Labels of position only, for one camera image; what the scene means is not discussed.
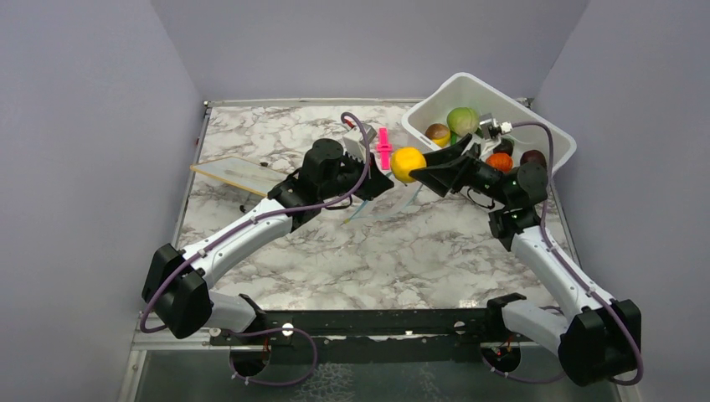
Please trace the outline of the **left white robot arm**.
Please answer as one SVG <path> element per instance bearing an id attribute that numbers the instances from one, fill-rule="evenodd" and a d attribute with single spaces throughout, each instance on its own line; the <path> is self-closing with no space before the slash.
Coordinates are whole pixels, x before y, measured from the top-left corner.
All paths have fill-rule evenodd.
<path id="1" fill-rule="evenodd" d="M 260 339 L 259 307 L 246 295 L 212 289 L 233 267 L 271 241 L 299 229 L 324 209 L 357 197 L 372 201 L 393 188 L 375 156 L 355 158 L 334 140 L 321 139 L 306 152 L 300 168 L 277 183 L 251 210 L 218 233 L 177 250 L 161 246 L 153 255 L 141 297 L 146 302 L 140 329 L 150 333 L 154 312 L 178 339 L 203 327 L 231 331 L 242 343 Z"/>

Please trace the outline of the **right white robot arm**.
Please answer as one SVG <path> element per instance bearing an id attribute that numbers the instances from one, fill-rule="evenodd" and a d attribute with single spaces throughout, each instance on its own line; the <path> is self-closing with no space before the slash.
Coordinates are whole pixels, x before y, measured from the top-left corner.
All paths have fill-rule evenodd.
<path id="1" fill-rule="evenodd" d="M 524 296 L 489 301 L 485 334 L 496 341 L 519 333 L 553 353 L 564 374 L 586 386 L 603 380 L 636 385 L 645 373 L 641 311 L 599 288 L 562 250 L 546 227 L 539 204 L 548 198 L 548 170 L 537 160 L 501 170 L 481 159 L 481 146 L 465 137 L 435 152 L 394 155 L 401 180 L 422 183 L 439 196 L 468 188 L 501 205 L 489 213 L 491 234 L 532 270 L 560 309 L 553 314 Z"/>

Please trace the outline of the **clear zip top bag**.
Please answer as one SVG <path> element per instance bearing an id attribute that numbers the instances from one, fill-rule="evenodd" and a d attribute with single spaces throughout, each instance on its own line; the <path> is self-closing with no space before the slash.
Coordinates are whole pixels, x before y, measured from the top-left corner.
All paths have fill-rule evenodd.
<path id="1" fill-rule="evenodd" d="M 419 182 L 403 183 L 391 171 L 386 172 L 394 186 L 372 201 L 363 201 L 355 211 L 342 221 L 351 224 L 357 219 L 383 220 L 403 213 L 417 198 L 423 185 Z"/>

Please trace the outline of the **orange pumpkin toy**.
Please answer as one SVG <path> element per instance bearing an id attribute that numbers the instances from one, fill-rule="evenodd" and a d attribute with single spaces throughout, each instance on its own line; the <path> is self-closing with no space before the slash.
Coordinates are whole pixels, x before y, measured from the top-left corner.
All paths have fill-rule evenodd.
<path id="1" fill-rule="evenodd" d="M 512 156 L 505 152 L 496 152 L 491 154 L 486 159 L 486 163 L 503 173 L 508 173 L 514 168 Z"/>

